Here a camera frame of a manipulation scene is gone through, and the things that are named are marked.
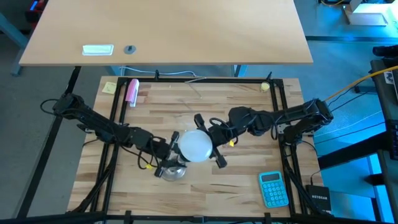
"white sphere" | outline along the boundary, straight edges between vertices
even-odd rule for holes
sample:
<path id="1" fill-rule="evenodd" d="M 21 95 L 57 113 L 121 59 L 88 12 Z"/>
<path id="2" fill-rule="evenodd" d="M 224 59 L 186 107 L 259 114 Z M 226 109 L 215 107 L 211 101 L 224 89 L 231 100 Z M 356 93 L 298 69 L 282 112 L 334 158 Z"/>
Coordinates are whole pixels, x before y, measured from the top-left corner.
<path id="1" fill-rule="evenodd" d="M 182 155 L 191 162 L 205 161 L 213 151 L 210 137 L 198 129 L 185 132 L 178 145 Z"/>

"calculator display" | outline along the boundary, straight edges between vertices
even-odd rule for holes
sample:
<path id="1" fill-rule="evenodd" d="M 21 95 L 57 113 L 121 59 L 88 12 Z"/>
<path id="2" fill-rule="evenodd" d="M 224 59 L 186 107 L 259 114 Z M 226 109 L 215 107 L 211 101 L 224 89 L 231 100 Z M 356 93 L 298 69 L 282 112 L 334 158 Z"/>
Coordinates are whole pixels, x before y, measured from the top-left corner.
<path id="1" fill-rule="evenodd" d="M 262 175 L 261 180 L 263 182 L 272 181 L 272 180 L 279 180 L 279 174 L 271 174 L 271 175 Z"/>

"calculator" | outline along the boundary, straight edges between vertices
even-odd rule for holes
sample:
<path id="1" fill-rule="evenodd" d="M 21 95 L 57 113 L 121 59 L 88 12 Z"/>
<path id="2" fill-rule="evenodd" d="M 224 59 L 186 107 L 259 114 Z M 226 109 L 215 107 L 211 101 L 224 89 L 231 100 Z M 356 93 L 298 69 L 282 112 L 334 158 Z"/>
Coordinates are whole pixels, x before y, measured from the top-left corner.
<path id="1" fill-rule="evenodd" d="M 260 173 L 259 183 L 267 208 L 283 207 L 289 204 L 282 174 L 279 171 Z"/>

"wooden table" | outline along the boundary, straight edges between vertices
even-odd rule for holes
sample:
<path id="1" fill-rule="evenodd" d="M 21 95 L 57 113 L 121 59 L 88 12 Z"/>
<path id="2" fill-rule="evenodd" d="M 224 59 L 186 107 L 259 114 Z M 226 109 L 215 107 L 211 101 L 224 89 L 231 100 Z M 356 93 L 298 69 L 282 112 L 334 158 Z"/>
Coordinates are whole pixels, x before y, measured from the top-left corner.
<path id="1" fill-rule="evenodd" d="M 113 44 L 113 55 L 82 56 L 86 44 Z M 50 0 L 20 64 L 312 62 L 294 0 Z"/>
<path id="2" fill-rule="evenodd" d="M 116 83 L 117 78 L 101 79 L 94 110 L 109 117 L 114 96 L 102 92 L 106 82 Z M 284 83 L 288 105 L 302 104 L 299 80 L 284 79 Z M 202 99 L 186 83 L 142 82 L 137 107 L 127 107 L 125 123 L 170 140 L 173 131 L 183 134 L 185 130 L 196 128 L 193 122 L 196 113 L 201 113 L 209 126 L 209 118 L 226 119 L 228 111 L 236 106 L 273 111 L 270 91 L 260 92 L 259 84 L 192 83 L 192 86 Z M 119 113 L 120 108 L 115 121 L 119 119 Z M 94 138 L 94 134 L 88 134 L 86 141 Z M 96 141 L 83 148 L 69 210 L 75 208 L 94 186 L 102 147 L 103 143 Z M 318 160 L 309 145 L 299 144 L 297 147 L 305 185 L 309 183 L 310 175 L 319 170 Z M 263 217 L 269 212 L 272 217 L 290 216 L 288 207 L 268 209 L 262 201 L 258 173 L 282 169 L 278 142 L 271 139 L 269 132 L 261 137 L 245 133 L 235 147 L 219 147 L 219 150 L 228 161 L 227 167 L 219 169 L 214 160 L 189 163 L 185 176 L 175 182 L 154 177 L 154 170 L 140 170 L 136 156 L 120 151 L 109 214 L 123 215 L 125 210 L 131 210 L 134 215 Z M 314 175 L 314 183 L 322 185 L 319 173 Z M 293 193 L 296 211 L 300 212 L 295 187 Z"/>

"yellow cable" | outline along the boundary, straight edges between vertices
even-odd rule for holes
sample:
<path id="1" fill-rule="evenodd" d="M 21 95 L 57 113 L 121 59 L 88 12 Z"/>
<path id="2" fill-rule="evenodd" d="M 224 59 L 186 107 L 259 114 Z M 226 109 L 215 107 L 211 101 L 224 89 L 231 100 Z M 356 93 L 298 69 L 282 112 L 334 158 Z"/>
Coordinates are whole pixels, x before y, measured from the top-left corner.
<path id="1" fill-rule="evenodd" d="M 382 74 L 382 73 L 384 73 L 384 72 L 393 71 L 393 70 L 395 70 L 395 69 L 398 69 L 398 66 L 394 66 L 394 67 L 391 67 L 391 68 L 386 68 L 386 69 L 384 69 L 384 70 L 381 70 L 381 71 L 372 73 L 372 74 L 370 74 L 370 75 L 366 75 L 365 77 L 362 77 L 362 78 L 360 78 L 359 80 L 356 80 L 355 82 L 349 84 L 348 86 L 346 86 L 346 87 L 343 88 L 342 90 L 338 91 L 337 93 L 335 93 L 335 94 L 329 96 L 325 101 L 328 101 L 328 100 L 332 99 L 333 97 L 339 95 L 342 91 L 345 91 L 345 90 L 347 90 L 347 89 L 349 89 L 349 88 L 355 86 L 356 84 L 358 84 L 359 82 L 361 82 L 361 81 L 363 81 L 363 80 L 365 80 L 365 79 L 367 79 L 367 78 L 371 78 L 371 77 L 373 77 L 373 76 L 380 75 L 380 74 Z"/>
<path id="2" fill-rule="evenodd" d="M 342 3 L 343 1 L 344 1 L 344 0 L 341 0 L 341 1 L 339 1 L 339 2 L 337 2 L 337 3 L 334 3 L 334 4 L 326 4 L 326 3 L 323 2 L 323 1 L 321 1 L 321 3 L 324 4 L 324 5 L 326 5 L 326 6 L 337 6 L 338 4 Z"/>

